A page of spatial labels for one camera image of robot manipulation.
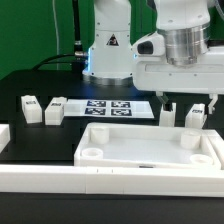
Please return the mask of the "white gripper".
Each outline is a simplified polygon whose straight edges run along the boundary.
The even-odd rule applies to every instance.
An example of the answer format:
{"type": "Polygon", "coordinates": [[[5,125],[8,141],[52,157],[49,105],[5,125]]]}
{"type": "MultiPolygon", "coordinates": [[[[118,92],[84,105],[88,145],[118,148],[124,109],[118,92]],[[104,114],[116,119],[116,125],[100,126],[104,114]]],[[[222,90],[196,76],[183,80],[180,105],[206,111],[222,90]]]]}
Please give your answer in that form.
{"type": "Polygon", "coordinates": [[[164,92],[210,94],[209,114],[213,114],[218,95],[224,95],[224,46],[210,47],[197,63],[174,66],[165,57],[136,56],[133,82],[138,90],[155,91],[164,107],[169,99],[164,92]]]}

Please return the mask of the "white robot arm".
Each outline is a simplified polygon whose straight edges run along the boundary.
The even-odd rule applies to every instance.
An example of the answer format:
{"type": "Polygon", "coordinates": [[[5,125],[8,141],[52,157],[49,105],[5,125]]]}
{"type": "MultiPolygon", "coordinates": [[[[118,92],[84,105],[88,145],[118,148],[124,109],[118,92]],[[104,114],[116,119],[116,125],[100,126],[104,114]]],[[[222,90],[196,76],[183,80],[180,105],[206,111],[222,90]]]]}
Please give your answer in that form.
{"type": "Polygon", "coordinates": [[[209,41],[208,8],[217,0],[148,0],[156,31],[130,42],[129,0],[94,0],[95,40],[84,79],[143,91],[224,95],[224,44],[209,41]]]}

